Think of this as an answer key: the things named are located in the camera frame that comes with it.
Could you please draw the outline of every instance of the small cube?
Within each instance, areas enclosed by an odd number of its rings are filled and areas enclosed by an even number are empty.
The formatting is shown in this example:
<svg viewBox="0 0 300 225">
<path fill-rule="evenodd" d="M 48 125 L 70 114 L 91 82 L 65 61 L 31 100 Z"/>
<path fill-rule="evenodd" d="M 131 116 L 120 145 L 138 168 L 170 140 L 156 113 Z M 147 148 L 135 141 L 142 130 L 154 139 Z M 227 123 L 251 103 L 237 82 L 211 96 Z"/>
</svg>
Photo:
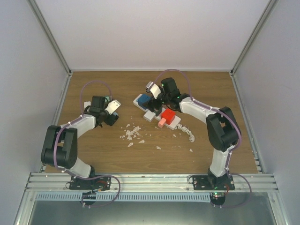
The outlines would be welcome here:
<svg viewBox="0 0 300 225">
<path fill-rule="evenodd" d="M 144 119 L 148 120 L 149 122 L 151 122 L 153 120 L 153 118 L 155 117 L 155 113 L 151 112 L 150 110 L 148 110 L 145 114 L 144 114 Z"/>
<path fill-rule="evenodd" d="M 158 122 L 158 126 L 159 126 L 160 128 L 163 128 L 165 122 L 166 122 L 166 119 L 165 119 L 165 118 L 161 118 L 160 122 Z"/>
<path fill-rule="evenodd" d="M 140 107 L 142 107 L 143 109 L 147 109 L 145 106 L 143 106 L 143 104 L 145 102 L 148 102 L 151 99 L 151 97 L 149 97 L 146 94 L 142 94 L 139 99 L 137 100 L 137 103 L 139 104 Z"/>
<path fill-rule="evenodd" d="M 175 115 L 176 115 L 176 113 L 175 113 L 173 110 L 171 110 L 171 109 L 166 109 L 166 110 L 162 113 L 161 117 L 162 117 L 162 118 L 165 118 L 166 124 L 170 125 L 170 124 L 173 122 L 173 120 L 175 119 Z"/>
</svg>

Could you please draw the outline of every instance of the wooden floor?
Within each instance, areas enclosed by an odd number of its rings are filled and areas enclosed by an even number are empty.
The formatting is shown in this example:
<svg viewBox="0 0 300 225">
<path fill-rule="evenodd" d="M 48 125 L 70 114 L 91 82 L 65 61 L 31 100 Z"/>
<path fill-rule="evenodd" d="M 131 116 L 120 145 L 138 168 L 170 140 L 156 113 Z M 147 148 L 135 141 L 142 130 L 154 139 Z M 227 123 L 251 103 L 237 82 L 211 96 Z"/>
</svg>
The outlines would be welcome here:
<svg viewBox="0 0 300 225">
<path fill-rule="evenodd" d="M 77 72 L 73 74 L 66 100 L 60 116 L 60 124 L 80 115 L 79 93 L 85 83 L 103 80 L 111 89 L 113 98 L 121 103 L 117 110 L 120 118 L 110 127 L 97 127 L 78 139 L 78 156 L 85 163 L 95 167 L 98 173 L 206 173 L 212 160 L 213 148 L 210 145 L 206 125 L 192 116 L 178 113 L 181 124 L 189 127 L 195 136 L 191 143 L 188 135 L 166 127 L 157 129 L 157 121 L 148 122 L 144 112 L 133 105 L 145 86 L 154 81 L 159 72 Z M 241 147 L 232 155 L 230 171 L 236 173 L 257 173 L 246 127 L 242 119 L 232 81 L 228 73 L 187 72 L 191 81 L 193 96 L 215 107 L 228 106 L 232 109 L 242 131 Z M 182 93 L 188 86 L 182 75 L 170 72 L 162 77 L 173 77 Z M 100 83 L 88 86 L 83 93 L 83 101 L 91 101 L 93 95 L 107 95 L 108 90 Z M 140 138 L 132 141 L 120 138 L 125 130 L 140 126 Z M 55 172 L 48 166 L 47 172 Z"/>
</svg>

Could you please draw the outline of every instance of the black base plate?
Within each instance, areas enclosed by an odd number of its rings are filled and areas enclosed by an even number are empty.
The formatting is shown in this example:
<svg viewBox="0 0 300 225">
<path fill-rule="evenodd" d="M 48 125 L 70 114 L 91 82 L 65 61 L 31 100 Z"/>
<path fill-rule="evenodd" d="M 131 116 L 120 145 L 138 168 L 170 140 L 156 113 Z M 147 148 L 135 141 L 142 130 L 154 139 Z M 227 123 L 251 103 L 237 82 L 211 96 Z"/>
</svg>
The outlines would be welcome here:
<svg viewBox="0 0 300 225">
<path fill-rule="evenodd" d="M 207 175 L 195 175 L 190 178 L 193 182 L 194 190 L 195 191 L 216 191 L 216 190 L 222 190 L 226 191 L 228 185 L 229 190 L 234 190 L 235 186 L 234 184 L 231 184 L 230 182 L 233 181 L 233 178 L 226 179 L 222 184 L 218 185 L 216 188 L 212 188 L 210 183 L 207 180 Z"/>
<path fill-rule="evenodd" d="M 95 180 L 82 180 L 79 178 L 72 177 L 69 184 L 70 190 L 95 190 L 102 187 L 101 191 L 105 191 L 110 189 L 111 178 L 102 177 Z"/>
</svg>

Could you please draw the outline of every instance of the ventilation grille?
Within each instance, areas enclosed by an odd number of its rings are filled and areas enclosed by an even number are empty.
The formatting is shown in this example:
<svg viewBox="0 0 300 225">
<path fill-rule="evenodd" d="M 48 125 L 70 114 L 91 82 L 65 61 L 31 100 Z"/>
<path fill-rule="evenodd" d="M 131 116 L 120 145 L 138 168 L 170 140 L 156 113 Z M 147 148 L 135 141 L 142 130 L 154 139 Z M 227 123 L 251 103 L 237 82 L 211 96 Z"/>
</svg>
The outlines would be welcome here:
<svg viewBox="0 0 300 225">
<path fill-rule="evenodd" d="M 81 192 L 39 192 L 36 201 L 81 201 Z M 97 193 L 96 199 L 85 201 L 110 201 L 115 193 Z M 210 202 L 209 193 L 120 193 L 118 202 Z"/>
</svg>

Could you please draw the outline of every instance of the pink block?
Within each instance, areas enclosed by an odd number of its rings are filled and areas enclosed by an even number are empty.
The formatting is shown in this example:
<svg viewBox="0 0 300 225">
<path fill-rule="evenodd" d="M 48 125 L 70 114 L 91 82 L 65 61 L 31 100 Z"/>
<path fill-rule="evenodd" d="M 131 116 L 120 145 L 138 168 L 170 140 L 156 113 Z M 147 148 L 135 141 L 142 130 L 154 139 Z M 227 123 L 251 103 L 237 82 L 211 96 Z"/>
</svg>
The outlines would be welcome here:
<svg viewBox="0 0 300 225">
<path fill-rule="evenodd" d="M 164 126 L 164 124 L 166 123 L 166 119 L 165 118 L 162 118 L 161 120 L 160 120 L 160 122 L 158 122 L 158 126 L 160 127 L 160 128 L 163 128 L 163 126 Z"/>
</svg>

